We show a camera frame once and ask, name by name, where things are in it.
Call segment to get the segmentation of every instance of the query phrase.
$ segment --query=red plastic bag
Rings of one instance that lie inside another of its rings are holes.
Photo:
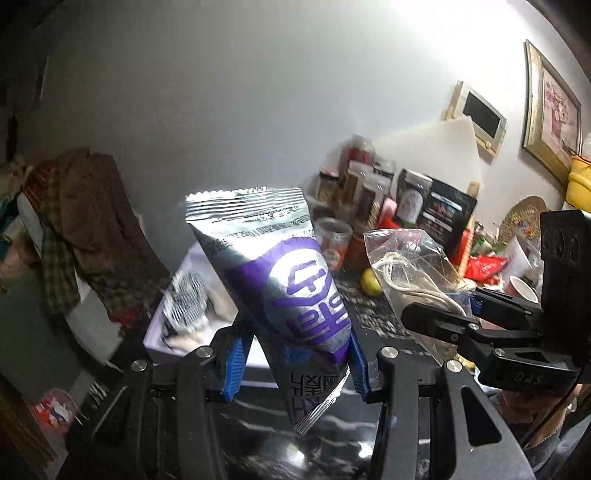
[[[505,257],[470,257],[464,277],[484,282],[499,273],[508,261]]]

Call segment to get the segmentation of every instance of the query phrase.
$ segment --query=metal screw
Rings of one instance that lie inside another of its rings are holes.
[[[209,358],[213,355],[213,348],[209,345],[203,345],[197,349],[196,353],[197,356],[200,356],[201,358]]]
[[[148,368],[148,362],[146,360],[136,360],[131,364],[131,369],[134,372],[143,372],[146,368]]]
[[[457,374],[462,369],[462,364],[457,360],[450,360],[445,364],[445,366],[450,372],[454,372],[455,374]]]
[[[398,350],[393,346],[385,346],[382,348],[382,355],[386,358],[396,358],[398,356]]]

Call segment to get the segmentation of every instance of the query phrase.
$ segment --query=small chalkboard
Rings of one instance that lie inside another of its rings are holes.
[[[464,82],[459,82],[447,111],[447,118],[469,116],[476,140],[496,157],[507,129],[507,120],[489,102]]]

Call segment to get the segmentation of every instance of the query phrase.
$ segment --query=framed painting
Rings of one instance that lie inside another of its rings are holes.
[[[572,152],[580,154],[581,104],[564,79],[529,40],[525,42],[528,108],[523,147],[564,186]]]

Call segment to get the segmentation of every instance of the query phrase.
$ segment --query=white board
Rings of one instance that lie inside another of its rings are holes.
[[[397,174],[403,168],[441,180],[461,192],[471,181],[480,182],[480,157],[474,126],[469,117],[435,122],[385,135],[374,141],[381,157],[396,163]],[[392,184],[395,198],[396,182]]]

